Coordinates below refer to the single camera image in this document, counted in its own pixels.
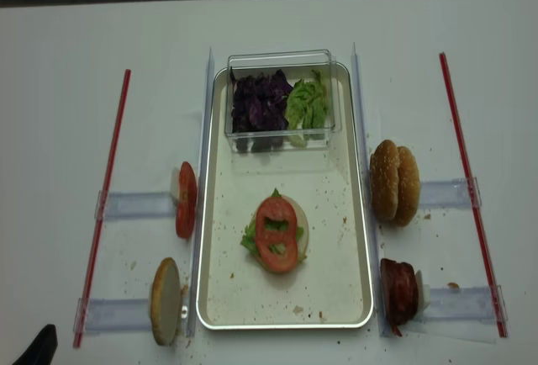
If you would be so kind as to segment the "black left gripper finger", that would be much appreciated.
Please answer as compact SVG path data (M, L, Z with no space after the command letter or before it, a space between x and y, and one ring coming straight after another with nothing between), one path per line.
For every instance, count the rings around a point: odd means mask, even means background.
M55 325L44 326L13 365L51 365L57 349Z

